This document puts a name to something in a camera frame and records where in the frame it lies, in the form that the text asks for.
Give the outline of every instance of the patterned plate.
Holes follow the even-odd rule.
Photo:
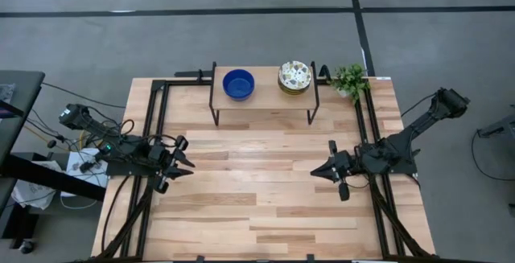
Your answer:
[[[286,62],[279,68],[279,82],[287,90],[293,91],[286,91],[290,94],[304,92],[311,83],[309,67],[299,61]]]

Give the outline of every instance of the black cable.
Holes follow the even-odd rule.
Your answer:
[[[59,89],[60,91],[64,91],[64,92],[66,92],[66,93],[68,93],[68,94],[72,94],[72,95],[74,95],[74,96],[76,96],[76,97],[80,97],[80,98],[85,99],[85,100],[87,100],[87,101],[91,101],[91,102],[98,103],[98,104],[100,104],[100,105],[105,105],[105,106],[114,107],[114,108],[119,108],[119,109],[125,109],[125,106],[111,105],[111,104],[108,104],[108,103],[104,103],[104,102],[96,101],[96,100],[93,100],[93,99],[90,99],[90,98],[87,98],[87,97],[83,97],[82,95],[79,95],[79,94],[77,94],[77,93],[71,92],[71,91],[66,90],[66,89],[64,89],[64,88],[61,88],[61,87],[59,87],[59,86],[55,86],[55,85],[48,84],[48,83],[44,83],[44,82],[43,82],[42,84],[43,84],[43,85],[47,85],[48,87],[52,87],[52,88],[55,88],[55,89]]]
[[[408,178],[410,178],[417,184],[418,188],[420,188],[420,182],[418,181],[418,179],[416,179],[413,175],[410,175],[410,174],[406,174],[406,175],[408,176]]]
[[[485,173],[483,170],[481,170],[480,166],[477,164],[477,161],[476,161],[476,155],[474,154],[474,141],[476,140],[476,137],[478,136],[477,134],[477,131],[474,133],[474,136],[472,137],[472,143],[470,145],[470,148],[471,148],[471,152],[472,152],[472,159],[474,160],[474,165],[476,165],[476,169],[481,173],[483,174],[484,176],[490,178],[490,179],[495,179],[495,180],[500,180],[500,181],[505,181],[505,182],[512,182],[512,181],[515,181],[515,179],[504,179],[504,178],[496,178],[494,176],[491,176],[487,173]]]
[[[35,121],[35,120],[32,120],[33,122],[37,122],[38,124],[40,124],[44,129],[48,130],[48,131],[51,131],[53,133],[57,133],[57,131],[53,130],[50,126],[48,126],[45,121],[41,118],[41,116],[33,109],[31,109],[31,111],[36,115],[36,117],[38,118],[39,121]]]
[[[77,150],[77,153],[79,154],[79,157],[80,157],[80,159],[82,160],[82,163],[86,163],[86,160],[82,157],[82,154],[80,154],[80,153],[83,153],[83,152],[79,150],[79,146],[77,146],[76,144],[70,144],[70,142],[68,142],[68,141],[70,141],[70,142],[71,142],[71,140],[67,139],[67,140],[65,141],[65,142],[66,142],[66,144],[68,144],[68,149],[69,149],[70,151],[72,151],[72,146],[75,146],[75,149]]]
[[[408,112],[409,112],[409,111],[411,111],[413,108],[417,107],[417,105],[419,105],[419,104],[421,104],[422,102],[424,102],[424,101],[425,101],[425,99],[430,98],[430,97],[433,97],[434,95],[435,95],[435,94],[433,93],[433,94],[431,94],[431,95],[428,95],[428,96],[426,96],[426,97],[422,98],[419,102],[415,103],[413,106],[409,107],[409,108],[408,108],[408,110],[406,110],[405,112],[403,112],[403,113],[401,114],[401,117],[403,117],[403,116],[404,116],[404,114],[408,113]]]
[[[163,138],[170,138],[172,141],[176,142],[177,140],[170,136],[170,135],[166,135],[166,134],[152,134],[152,135],[149,135],[147,137],[144,137],[142,138],[142,140],[144,139],[148,139],[148,143],[150,144],[152,142],[152,139],[156,139],[156,138],[159,138],[159,140],[162,140]],[[169,146],[167,144],[164,144],[162,143],[165,147],[174,147],[174,146]]]
[[[363,185],[363,186],[353,186],[352,184],[347,183],[347,185],[348,185],[349,187],[353,187],[353,188],[364,188],[364,187],[368,187],[368,186],[369,186],[369,184],[370,184],[370,181],[368,181],[368,182],[367,182],[365,185]]]
[[[138,219],[139,215],[142,213],[143,209],[150,205],[150,200],[152,198],[152,188],[147,186],[143,195],[138,201],[136,208],[133,212],[127,217],[126,222],[123,224],[122,228],[118,232],[118,234],[114,237],[114,239],[109,243],[105,251],[101,252],[97,255],[97,258],[112,258],[116,253],[123,240],[127,237],[127,234],[131,232],[134,223]]]
[[[49,192],[48,194],[46,194],[46,195],[44,195],[44,196],[42,196],[42,197],[40,197],[40,198],[37,198],[37,199],[29,199],[29,200],[26,200],[26,201],[23,201],[23,202],[19,202],[19,203],[28,203],[28,202],[32,202],[32,201],[35,201],[35,200],[38,200],[38,199],[44,199],[44,198],[48,197],[49,195],[53,195],[53,194],[55,194],[55,193],[56,193],[56,191],[51,191],[51,192]],[[3,213],[7,208],[10,208],[10,207],[14,206],[14,205],[15,205],[15,204],[17,204],[17,203],[18,203],[18,202],[15,202],[15,203],[12,203],[12,204],[10,204],[10,205],[5,206],[5,207],[0,211],[0,214],[2,214],[2,213]]]
[[[122,125],[120,125],[120,132],[122,131],[123,126],[125,126],[125,124],[126,124],[127,122],[131,122],[131,123],[132,123],[132,125],[130,126],[130,129],[129,129],[129,130],[127,130],[127,131],[126,131],[125,133],[123,133],[122,135],[127,135],[127,134],[129,134],[129,133],[134,129],[134,126],[136,125],[136,124],[134,123],[134,120],[132,120],[132,119],[127,119],[126,121],[122,122]]]
[[[104,115],[102,112],[100,112],[98,109],[94,108],[94,107],[91,107],[91,106],[86,106],[86,109],[91,109],[93,110],[94,112],[98,113],[100,116],[102,116],[103,118],[107,119],[107,121],[111,121],[112,123],[114,123],[115,125],[119,126],[119,124],[111,117],[107,117],[106,115]]]
[[[30,124],[32,124],[35,128],[39,129],[39,131],[41,131],[42,133],[44,133],[44,134],[46,134],[46,135],[48,135],[48,136],[51,136],[51,137],[53,137],[53,138],[55,138],[55,139],[59,139],[61,142],[66,141],[66,138],[65,138],[64,136],[62,136],[61,134],[57,134],[57,135],[55,135],[55,134],[50,134],[50,133],[48,133],[47,131],[45,131],[45,130],[41,129],[39,126],[37,126],[33,121],[27,120],[27,122],[28,122],[28,123],[30,123]]]
[[[85,148],[85,147],[88,145],[88,143],[87,143],[87,142],[88,142],[88,140],[89,140],[91,137],[93,137],[93,135],[92,135],[92,134],[85,135],[85,136],[83,136],[83,137],[82,137],[82,139],[80,139],[80,138],[75,139],[75,141],[74,141],[74,142],[72,142],[72,144],[71,144],[71,145],[68,145],[68,146],[70,146],[70,148],[71,148],[72,146],[75,146],[75,147],[76,147],[77,143],[79,143],[79,142],[81,142],[81,141],[82,141],[82,142],[84,142],[84,143],[85,143],[85,144],[84,144],[84,147],[83,147],[83,148]]]
[[[120,194],[120,191],[122,190],[123,185],[126,184],[127,179],[129,179],[129,175],[127,175],[122,180],[122,182],[120,183],[120,186],[118,187],[118,189],[114,193],[113,202],[111,203],[111,206],[109,207],[109,211],[107,212],[107,216],[106,216],[105,222],[104,222],[104,231],[102,232],[102,244],[101,244],[102,252],[105,251],[105,234],[107,233],[107,222],[109,221],[109,218],[111,217],[111,212],[113,211],[113,207],[114,207],[114,203],[116,202],[116,198]]]
[[[54,135],[59,135],[59,133],[57,131],[55,131],[55,130],[45,126],[43,123],[41,123],[39,121],[36,121],[36,120],[34,120],[34,119],[30,118],[30,117],[27,117],[27,121],[30,121],[32,124],[35,123],[35,124],[39,125],[41,128],[52,132]]]

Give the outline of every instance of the black floor stripe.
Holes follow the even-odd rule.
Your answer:
[[[515,6],[433,6],[433,7],[283,7],[191,10],[93,10],[61,12],[0,12],[0,18],[92,18],[92,17],[159,17],[187,15],[236,14],[343,14],[343,13],[467,13],[515,11]]]
[[[361,8],[360,0],[352,0],[352,5],[354,6],[354,9],[357,9],[357,11],[354,13],[354,17],[356,18],[357,34],[360,38],[361,50],[363,50],[363,55],[365,56],[364,59],[367,69],[367,76],[375,76],[376,71],[373,67],[369,39],[367,38],[367,31],[365,30],[365,22],[363,21],[363,15],[361,14],[361,11],[358,10]]]
[[[85,18],[85,17],[146,17],[215,14],[337,14],[352,13],[350,7],[277,7],[197,10],[114,10],[65,12],[6,12],[0,18]]]
[[[401,6],[364,7],[363,13],[467,13],[485,11],[515,11],[515,6]]]

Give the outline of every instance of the wooden table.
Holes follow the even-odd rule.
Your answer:
[[[152,80],[133,80],[124,119],[136,122],[134,134],[142,132]],[[370,78],[370,84],[381,135],[397,133],[403,126],[392,81]],[[308,253],[318,259],[381,258],[369,189],[351,188],[350,200],[340,202],[335,185],[309,175],[327,160],[328,140],[335,140],[339,150],[361,142],[349,99],[320,85],[319,113],[312,125],[301,110],[225,110],[216,127],[208,107],[209,87],[177,86],[169,95],[163,132],[186,136],[187,157],[197,168],[194,175],[170,182],[166,194],[154,193],[144,260],[195,260],[197,255],[207,260],[294,260]],[[362,108],[372,141],[364,102]],[[400,220],[433,253],[418,187],[405,175],[390,178]],[[92,255],[100,252],[105,217],[121,180],[109,181]],[[363,178],[348,182],[365,184]],[[131,188],[132,178],[114,205],[106,242],[126,219]],[[135,253],[138,229],[139,222],[129,255]]]

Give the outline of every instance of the potted plant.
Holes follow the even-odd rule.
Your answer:
[[[351,97],[352,103],[356,104],[360,99],[360,91],[368,89],[370,86],[363,81],[365,70],[359,64],[352,64],[348,67],[338,67],[336,69],[336,79],[331,81],[342,97]]]

